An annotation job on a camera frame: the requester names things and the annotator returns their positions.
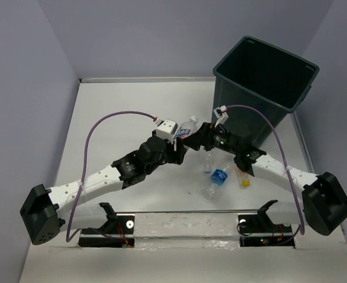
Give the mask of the red blue label bottle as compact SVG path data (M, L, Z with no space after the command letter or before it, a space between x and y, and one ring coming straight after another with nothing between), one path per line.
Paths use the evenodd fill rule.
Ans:
M184 139L192 134L194 134L197 128L198 118L196 116L191 116L188 121L183 122L178 130L176 131L173 139L177 140L178 138Z

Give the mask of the clear bottle blue cap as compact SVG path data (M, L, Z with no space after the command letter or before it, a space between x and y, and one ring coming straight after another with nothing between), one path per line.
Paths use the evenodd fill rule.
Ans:
M204 151L202 161L202 172L211 175L214 171L215 160L217 159L217 151L215 149Z

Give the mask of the small yellow cap bottle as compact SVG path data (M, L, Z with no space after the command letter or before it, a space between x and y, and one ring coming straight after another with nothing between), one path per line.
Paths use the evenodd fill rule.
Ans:
M251 186L250 175L248 173L243 172L240 169L237 169L237 177L241 187Z

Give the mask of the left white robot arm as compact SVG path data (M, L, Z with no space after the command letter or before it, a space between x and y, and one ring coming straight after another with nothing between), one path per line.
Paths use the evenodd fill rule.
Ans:
M156 135L140 147L90 176L62 186L34 186L21 208L20 215L33 245L42 245L63 231L74 228L74 214L89 200L117 192L145 180L159 166L180 165L187 149L182 139L175 144Z

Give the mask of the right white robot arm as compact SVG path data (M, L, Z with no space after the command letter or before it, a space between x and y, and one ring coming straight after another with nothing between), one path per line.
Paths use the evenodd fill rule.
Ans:
M231 153L237 167L250 176L266 180L292 193L292 203L272 200L256 217L262 231L278 224L309 226L320 235L330 235L347 218L347 195L331 173L321 175L285 165L254 147L250 135L235 134L223 126L203 123L184 138L184 145L199 150L213 148Z

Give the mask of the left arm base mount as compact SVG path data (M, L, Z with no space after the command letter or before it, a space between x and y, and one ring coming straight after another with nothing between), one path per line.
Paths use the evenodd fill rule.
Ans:
M82 248L133 248L135 214L118 213L115 224L82 230L78 245Z

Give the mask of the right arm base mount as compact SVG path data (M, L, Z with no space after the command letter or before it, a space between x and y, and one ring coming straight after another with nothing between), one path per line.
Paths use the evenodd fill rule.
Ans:
M283 224L275 225L265 216L258 214L238 215L237 232L242 248L263 247L263 246L294 246L294 240L290 240L293 235L291 226Z

